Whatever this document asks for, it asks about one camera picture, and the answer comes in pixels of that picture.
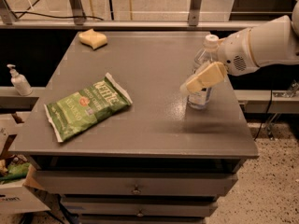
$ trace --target speckled floor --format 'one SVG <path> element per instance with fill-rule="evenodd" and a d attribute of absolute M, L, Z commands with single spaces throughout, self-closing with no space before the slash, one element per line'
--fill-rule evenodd
<path fill-rule="evenodd" d="M 238 172 L 238 182 L 206 224 L 299 223 L 299 116 L 282 116 L 274 126 L 270 141 L 265 129 L 256 139 L 260 157 L 247 161 Z M 255 137 L 260 122 L 248 119 Z M 52 212 L 68 223 L 53 203 Z M 2 224 L 17 224 L 21 215 L 0 215 Z M 33 224 L 59 223 L 48 214 L 34 214 Z"/>

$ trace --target soap dispenser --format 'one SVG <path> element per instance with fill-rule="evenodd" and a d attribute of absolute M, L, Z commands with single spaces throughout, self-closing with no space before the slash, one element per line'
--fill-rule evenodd
<path fill-rule="evenodd" d="M 17 92 L 22 95 L 29 95 L 32 93 L 32 88 L 28 83 L 26 77 L 22 74 L 19 74 L 14 68 L 16 65 L 8 64 L 7 67 L 10 69 L 11 74 L 11 83 L 16 88 Z"/>

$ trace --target gray cabinet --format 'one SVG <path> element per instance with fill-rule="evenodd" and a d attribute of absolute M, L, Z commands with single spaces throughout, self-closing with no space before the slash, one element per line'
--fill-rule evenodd
<path fill-rule="evenodd" d="M 258 157 L 228 78 L 203 111 L 179 93 L 206 33 L 105 34 L 97 50 L 75 37 L 10 151 L 30 159 L 35 179 L 81 223 L 205 223 L 244 161 Z M 57 143 L 44 104 L 106 72 L 133 106 Z"/>

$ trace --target kettle chips bag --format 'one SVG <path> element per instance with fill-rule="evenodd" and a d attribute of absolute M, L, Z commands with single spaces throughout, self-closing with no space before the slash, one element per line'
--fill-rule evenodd
<path fill-rule="evenodd" d="M 58 142 L 63 142 L 131 104 L 129 94 L 107 73 L 90 87 L 45 105 L 45 110 Z"/>

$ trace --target drawer handle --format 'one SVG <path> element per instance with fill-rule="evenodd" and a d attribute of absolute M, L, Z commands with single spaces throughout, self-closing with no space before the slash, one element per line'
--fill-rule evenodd
<path fill-rule="evenodd" d="M 139 210 L 139 212 L 136 214 L 138 217 L 143 217 L 144 214 L 142 213 L 142 210 Z"/>
<path fill-rule="evenodd" d="M 135 188 L 132 190 L 133 195 L 140 195 L 141 190 L 139 190 L 138 186 L 135 186 Z"/>

